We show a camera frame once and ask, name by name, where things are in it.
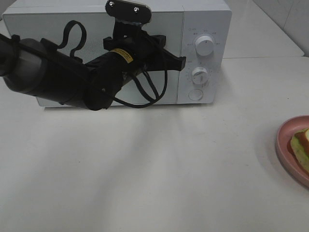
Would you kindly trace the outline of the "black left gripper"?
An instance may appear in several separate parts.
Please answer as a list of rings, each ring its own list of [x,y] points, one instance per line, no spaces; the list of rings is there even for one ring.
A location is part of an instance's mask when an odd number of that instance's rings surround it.
[[[103,39],[103,47],[108,51],[103,55],[103,74],[182,71],[186,57],[173,55],[164,49],[165,45],[165,35],[107,37]]]

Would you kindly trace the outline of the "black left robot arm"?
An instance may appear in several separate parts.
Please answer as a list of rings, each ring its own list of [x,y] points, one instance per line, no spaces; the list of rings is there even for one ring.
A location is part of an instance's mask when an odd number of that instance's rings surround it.
[[[164,46],[166,37],[143,32],[138,38],[105,38],[107,52],[88,63],[74,54],[65,55],[61,44],[47,39],[0,38],[0,74],[6,86],[17,93],[92,111],[107,109],[113,102],[135,108],[117,98],[117,93],[133,81],[146,99],[141,108],[158,102],[158,92],[149,73],[181,71],[186,58],[177,57]]]

